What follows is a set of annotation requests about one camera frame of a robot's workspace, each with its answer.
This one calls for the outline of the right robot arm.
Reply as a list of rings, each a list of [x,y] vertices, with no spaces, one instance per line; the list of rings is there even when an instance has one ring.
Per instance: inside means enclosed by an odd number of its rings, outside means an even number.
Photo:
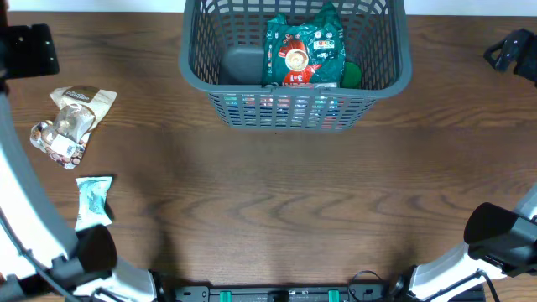
[[[536,188],[509,211],[481,204],[465,226],[463,241],[431,263],[402,275],[395,301],[450,301],[486,283],[494,300],[494,279],[536,275]]]

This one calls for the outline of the Kleenex tissue multipack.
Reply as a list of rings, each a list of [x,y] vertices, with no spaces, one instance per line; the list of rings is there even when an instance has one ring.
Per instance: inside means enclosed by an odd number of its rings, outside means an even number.
[[[347,108],[345,101],[326,93],[334,84],[271,86],[264,93],[210,94],[216,113],[235,128],[331,129]]]

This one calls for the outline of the green Nescafe coffee bag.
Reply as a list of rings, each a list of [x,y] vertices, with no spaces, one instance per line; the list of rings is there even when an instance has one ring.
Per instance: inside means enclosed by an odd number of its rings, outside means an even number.
[[[263,45],[264,86],[338,86],[346,51],[344,27],[333,3],[300,25],[279,13],[267,22]]]

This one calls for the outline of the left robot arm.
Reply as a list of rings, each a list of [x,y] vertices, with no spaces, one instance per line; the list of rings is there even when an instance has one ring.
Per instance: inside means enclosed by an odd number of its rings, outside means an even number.
[[[105,226],[76,232],[45,194],[1,89],[1,285],[3,301],[60,294],[68,301],[158,301],[148,270],[117,255]]]

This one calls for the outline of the small green packet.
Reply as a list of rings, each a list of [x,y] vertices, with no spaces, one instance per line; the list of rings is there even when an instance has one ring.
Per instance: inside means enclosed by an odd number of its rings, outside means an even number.
[[[352,62],[346,62],[341,77],[341,88],[358,89],[362,81],[362,70]]]

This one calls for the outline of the Pantree cookie pouch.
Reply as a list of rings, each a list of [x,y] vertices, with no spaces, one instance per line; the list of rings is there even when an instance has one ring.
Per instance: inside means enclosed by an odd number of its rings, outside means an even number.
[[[55,89],[50,98],[60,111],[55,120],[35,124],[29,140],[64,169],[74,169],[86,152],[91,133],[111,109],[117,93],[93,86],[67,86]]]

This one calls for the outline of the small white-green sachet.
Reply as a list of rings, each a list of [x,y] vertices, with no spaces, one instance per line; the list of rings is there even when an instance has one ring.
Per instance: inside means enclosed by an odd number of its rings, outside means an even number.
[[[107,192],[112,186],[111,176],[91,176],[76,179],[79,189],[79,211],[75,231],[94,227],[108,226],[112,219],[107,214]]]

